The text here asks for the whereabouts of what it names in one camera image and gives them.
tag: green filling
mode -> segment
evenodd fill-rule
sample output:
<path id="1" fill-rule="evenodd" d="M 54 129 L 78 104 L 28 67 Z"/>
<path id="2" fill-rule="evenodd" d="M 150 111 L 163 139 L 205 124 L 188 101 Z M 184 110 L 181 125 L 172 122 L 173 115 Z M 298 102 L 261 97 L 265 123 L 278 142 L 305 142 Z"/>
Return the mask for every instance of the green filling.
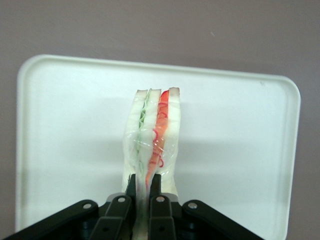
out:
<path id="1" fill-rule="evenodd" d="M 138 134 L 138 138 L 137 138 L 137 145 L 136 145 L 136 154 L 139 154 L 140 148 L 141 148 L 141 136 L 140 136 L 140 130 L 144 125 L 144 121 L 145 121 L 145 117 L 146 117 L 146 108 L 149 102 L 149 98 L 150 98 L 150 93 L 151 93 L 151 88 L 148 90 L 144 103 L 143 103 L 143 107 L 141 109 L 141 114 L 140 114 L 140 119 L 139 119 L 139 134 Z M 140 172 L 142 173 L 144 171 L 144 166 L 143 164 L 141 164 L 141 162 L 139 162 L 139 168 L 140 168 Z"/>

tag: white tray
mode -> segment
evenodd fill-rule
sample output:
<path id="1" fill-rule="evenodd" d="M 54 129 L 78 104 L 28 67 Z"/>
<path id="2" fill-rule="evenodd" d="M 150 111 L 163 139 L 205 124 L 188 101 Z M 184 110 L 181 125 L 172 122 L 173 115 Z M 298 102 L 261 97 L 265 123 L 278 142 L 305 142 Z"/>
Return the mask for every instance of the white tray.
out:
<path id="1" fill-rule="evenodd" d="M 264 239 L 285 239 L 300 111 L 284 76 L 39 55 L 18 74 L 16 229 L 121 191 L 137 89 L 179 87 L 175 181 Z"/>

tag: plastic wrap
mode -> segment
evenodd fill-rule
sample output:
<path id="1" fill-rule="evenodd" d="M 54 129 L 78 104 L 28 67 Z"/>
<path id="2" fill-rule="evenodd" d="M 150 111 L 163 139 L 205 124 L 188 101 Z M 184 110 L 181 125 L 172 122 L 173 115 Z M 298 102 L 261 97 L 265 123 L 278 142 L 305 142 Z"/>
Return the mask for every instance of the plastic wrap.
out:
<path id="1" fill-rule="evenodd" d="M 161 174 L 161 191 L 176 194 L 174 181 L 180 128 L 180 93 L 176 87 L 138 90 L 123 138 L 122 190 L 131 174 L 136 175 L 137 218 L 133 239 L 147 239 L 149 194 L 155 174 Z"/>

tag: gray wall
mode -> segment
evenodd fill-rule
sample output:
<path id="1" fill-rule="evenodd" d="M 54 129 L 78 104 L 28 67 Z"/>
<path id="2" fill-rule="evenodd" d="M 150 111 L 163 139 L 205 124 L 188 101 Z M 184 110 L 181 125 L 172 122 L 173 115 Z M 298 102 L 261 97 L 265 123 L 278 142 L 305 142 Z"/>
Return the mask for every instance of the gray wall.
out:
<path id="1" fill-rule="evenodd" d="M 320 239 L 320 1 L 1 0 L 0 239 L 14 232 L 17 73 L 38 54 L 289 77 L 302 104 L 287 239 Z"/>

